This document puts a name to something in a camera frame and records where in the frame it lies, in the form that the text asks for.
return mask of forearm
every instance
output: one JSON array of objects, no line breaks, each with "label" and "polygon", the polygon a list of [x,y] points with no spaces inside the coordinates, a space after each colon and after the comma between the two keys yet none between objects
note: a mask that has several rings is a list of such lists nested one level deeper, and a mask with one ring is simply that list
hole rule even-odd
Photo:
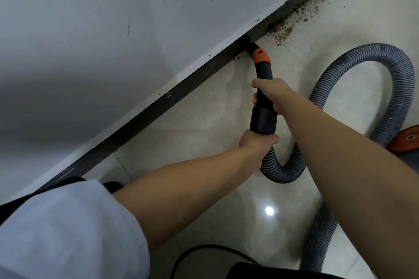
[{"label": "forearm", "polygon": [[322,197],[372,269],[380,278],[416,275],[416,173],[295,92],[280,104]]},{"label": "forearm", "polygon": [[137,218],[153,250],[181,231],[254,171],[246,148],[167,165],[114,193]]}]

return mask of t-shirt sleeve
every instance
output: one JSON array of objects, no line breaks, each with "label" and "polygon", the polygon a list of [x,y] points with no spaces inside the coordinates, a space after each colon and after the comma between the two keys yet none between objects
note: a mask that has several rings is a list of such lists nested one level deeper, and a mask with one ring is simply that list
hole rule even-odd
[{"label": "t-shirt sleeve", "polygon": [[97,181],[36,195],[0,226],[0,268],[17,278],[126,278],[149,274],[135,217]]}]

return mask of black vacuum handle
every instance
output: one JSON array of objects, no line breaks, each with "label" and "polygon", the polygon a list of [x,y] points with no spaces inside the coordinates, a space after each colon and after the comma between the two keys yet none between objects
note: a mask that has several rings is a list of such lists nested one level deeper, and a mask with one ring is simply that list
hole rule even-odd
[{"label": "black vacuum handle", "polygon": [[[257,78],[272,80],[271,60],[265,50],[251,43],[248,52],[252,55]],[[258,134],[275,133],[277,116],[272,101],[258,88],[258,97],[250,120],[250,130]]]}]

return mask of white wall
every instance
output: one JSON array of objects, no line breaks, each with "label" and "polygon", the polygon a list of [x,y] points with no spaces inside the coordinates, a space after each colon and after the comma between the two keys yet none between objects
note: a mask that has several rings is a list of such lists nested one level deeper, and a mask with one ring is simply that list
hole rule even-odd
[{"label": "white wall", "polygon": [[49,181],[285,1],[0,0],[0,202]]}]

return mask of person's right hand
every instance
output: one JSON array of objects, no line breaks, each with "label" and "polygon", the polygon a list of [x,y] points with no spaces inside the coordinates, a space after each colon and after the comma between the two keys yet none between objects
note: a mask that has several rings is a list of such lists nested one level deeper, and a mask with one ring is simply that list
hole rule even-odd
[{"label": "person's right hand", "polygon": [[[255,78],[252,81],[253,88],[259,88],[262,93],[274,103],[274,110],[282,115],[283,101],[289,94],[295,93],[282,78],[265,80]],[[253,104],[256,104],[257,93],[253,94]]]}]

